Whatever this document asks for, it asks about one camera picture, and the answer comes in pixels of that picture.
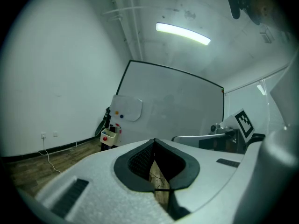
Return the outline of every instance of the black rubber trim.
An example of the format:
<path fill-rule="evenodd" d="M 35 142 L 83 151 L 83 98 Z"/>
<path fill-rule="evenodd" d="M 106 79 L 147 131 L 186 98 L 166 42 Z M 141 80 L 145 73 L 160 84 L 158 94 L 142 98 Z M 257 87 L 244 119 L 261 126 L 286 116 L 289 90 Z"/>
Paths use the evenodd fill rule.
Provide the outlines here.
<path fill-rule="evenodd" d="M 224 164 L 224 165 L 228 165 L 234 168 L 239 167 L 240 163 L 239 162 L 235 162 L 235 161 L 231 161 L 231 160 L 227 160 L 227 159 L 218 159 L 216 162 Z"/>
<path fill-rule="evenodd" d="M 143 153 L 149 148 L 152 148 L 151 155 L 144 155 Z M 148 181 L 150 167 L 154 160 L 169 182 L 170 190 L 189 187 L 200 169 L 195 158 L 155 139 L 118 157 L 114 164 L 114 172 L 129 189 L 139 192 L 154 192 L 154 186 Z"/>
<path fill-rule="evenodd" d="M 194 157 L 159 139 L 155 139 L 155 160 L 171 190 L 188 188 L 200 170 Z"/>
<path fill-rule="evenodd" d="M 86 180 L 77 179 L 66 191 L 66 193 L 64 193 L 62 197 L 55 203 L 51 211 L 59 217 L 64 218 L 81 196 L 88 183 L 89 182 Z"/>
<path fill-rule="evenodd" d="M 145 144 L 134 148 L 133 150 L 123 154 L 116 159 L 114 164 L 115 175 L 127 188 L 138 192 L 155 192 L 154 185 L 148 181 L 150 177 L 150 167 L 154 162 L 154 143 L 154 140 L 149 140 Z M 148 160 L 136 159 L 135 163 L 135 165 L 138 166 L 139 164 L 142 164 L 142 162 L 144 162 L 146 163 L 146 166 L 149 167 L 148 176 L 147 179 L 145 179 L 145 174 L 140 176 L 138 175 L 138 172 L 134 173 L 134 168 L 130 167 L 130 164 L 133 157 L 141 155 L 142 151 L 146 150 L 146 148 L 150 148 L 150 146 L 152 146 L 153 149 L 152 157 L 150 157 Z"/>
<path fill-rule="evenodd" d="M 266 137 L 266 135 L 262 134 L 262 133 L 254 133 L 252 134 L 251 139 L 247 142 L 247 147 L 255 142 L 261 142 L 264 140 L 264 138 Z"/>
<path fill-rule="evenodd" d="M 174 220 L 178 220 L 190 214 L 190 212 L 186 208 L 180 207 L 178 205 L 176 196 L 173 192 L 169 193 L 167 212 Z"/>
<path fill-rule="evenodd" d="M 95 136 L 95 137 L 88 138 L 86 140 L 81 140 L 81 141 L 78 141 L 78 142 L 73 142 L 73 143 L 70 143 L 70 144 L 49 148 L 49 149 L 47 149 L 47 152 L 48 152 L 48 154 L 51 154 L 51 153 L 54 153 L 54 152 L 57 152 L 57 151 L 62 151 L 62 150 L 74 147 L 74 146 L 76 146 L 76 144 L 79 145 L 79 144 L 91 141 L 93 139 L 96 139 L 96 138 L 98 138 L 98 137 Z M 44 151 L 44 150 L 40 150 L 39 152 L 41 154 L 47 155 L 46 151 Z M 20 161 L 20 160 L 24 160 L 24 159 L 30 159 L 30 158 L 41 156 L 40 153 L 31 153 L 31 154 L 24 154 L 24 155 L 11 156 L 11 157 L 1 157 L 1 159 L 5 163 L 7 163 L 7 162 L 16 162 L 16 161 Z"/>

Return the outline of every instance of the small whiteboard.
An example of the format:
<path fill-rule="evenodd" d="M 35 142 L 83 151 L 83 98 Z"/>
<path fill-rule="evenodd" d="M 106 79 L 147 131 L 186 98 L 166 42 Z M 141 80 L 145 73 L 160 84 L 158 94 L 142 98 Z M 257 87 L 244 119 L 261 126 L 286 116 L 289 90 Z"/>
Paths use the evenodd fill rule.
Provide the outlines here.
<path fill-rule="evenodd" d="M 110 115 L 126 121 L 138 120 L 141 110 L 142 100 L 130 96 L 114 95 L 110 105 Z"/>
<path fill-rule="evenodd" d="M 116 146 L 146 139 L 207 135 L 213 124 L 223 121 L 222 87 L 190 73 L 145 62 L 130 61 L 117 95 L 142 101 L 136 121 L 112 117 L 121 137 Z"/>

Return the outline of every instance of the wooden floor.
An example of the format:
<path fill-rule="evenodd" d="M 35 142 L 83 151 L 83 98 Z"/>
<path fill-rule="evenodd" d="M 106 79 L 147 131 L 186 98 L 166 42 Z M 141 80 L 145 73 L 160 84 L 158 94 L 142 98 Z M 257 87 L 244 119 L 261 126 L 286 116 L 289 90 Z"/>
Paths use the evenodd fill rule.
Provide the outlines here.
<path fill-rule="evenodd" d="M 100 152 L 100 149 L 100 140 L 96 139 L 78 147 L 50 154 L 49 158 L 55 169 L 63 172 L 81 159 Z M 44 185 L 59 174 L 48 163 L 48 156 L 6 163 L 6 167 L 15 186 L 31 196 L 35 196 Z M 169 183 L 165 180 L 156 162 L 153 163 L 150 172 L 149 181 L 155 185 L 155 188 L 169 189 Z M 168 196 L 168 192 L 157 191 L 155 194 L 157 201 L 165 209 L 168 204 Z"/>

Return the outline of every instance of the black vent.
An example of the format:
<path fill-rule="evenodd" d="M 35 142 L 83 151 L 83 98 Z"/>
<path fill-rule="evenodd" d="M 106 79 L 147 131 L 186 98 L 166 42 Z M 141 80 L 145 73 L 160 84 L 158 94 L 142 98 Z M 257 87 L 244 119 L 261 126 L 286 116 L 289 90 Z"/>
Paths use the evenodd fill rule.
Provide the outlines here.
<path fill-rule="evenodd" d="M 224 165 L 228 165 L 234 168 L 239 167 L 239 162 L 235 162 L 235 161 L 231 161 L 231 160 L 226 160 L 226 159 L 218 159 L 216 162 L 224 164 Z"/>
<path fill-rule="evenodd" d="M 131 172 L 144 178 L 149 179 L 150 168 L 154 162 L 154 145 L 151 144 L 145 149 L 136 153 L 128 161 L 128 168 Z"/>
<path fill-rule="evenodd" d="M 88 183 L 89 182 L 86 180 L 77 179 L 66 193 L 55 203 L 51 211 L 64 218 L 87 187 Z"/>

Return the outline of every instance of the white cable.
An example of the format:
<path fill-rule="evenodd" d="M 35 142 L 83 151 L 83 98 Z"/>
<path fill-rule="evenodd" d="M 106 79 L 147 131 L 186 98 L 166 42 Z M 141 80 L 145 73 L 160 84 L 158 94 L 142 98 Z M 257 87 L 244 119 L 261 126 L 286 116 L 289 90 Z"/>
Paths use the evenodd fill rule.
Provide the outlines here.
<path fill-rule="evenodd" d="M 57 171 L 57 172 L 59 172 L 59 173 L 61 173 L 59 170 L 57 170 L 57 169 L 55 169 L 55 167 L 54 167 L 54 165 L 52 164 L 52 163 L 50 163 L 50 158 L 49 158 L 49 154 L 48 154 L 48 152 L 47 152 L 47 150 L 46 149 L 44 149 L 45 151 L 46 151 L 46 153 L 47 153 L 47 155 L 48 155 L 48 162 L 49 162 L 49 164 L 51 164 L 52 165 L 52 167 L 54 168 L 54 170 L 55 171 Z"/>
<path fill-rule="evenodd" d="M 172 11 L 172 12 L 179 12 L 180 11 L 176 8 L 171 8 L 171 7 L 135 6 L 135 7 L 124 7 L 124 8 L 114 9 L 114 10 L 111 10 L 111 11 L 104 12 L 104 13 L 102 13 L 102 15 L 115 13 L 115 12 L 119 12 L 119 11 L 125 11 L 125 10 L 131 10 L 131 9 L 143 9 L 143 8 L 161 9 L 161 10 L 168 10 L 168 11 Z"/>

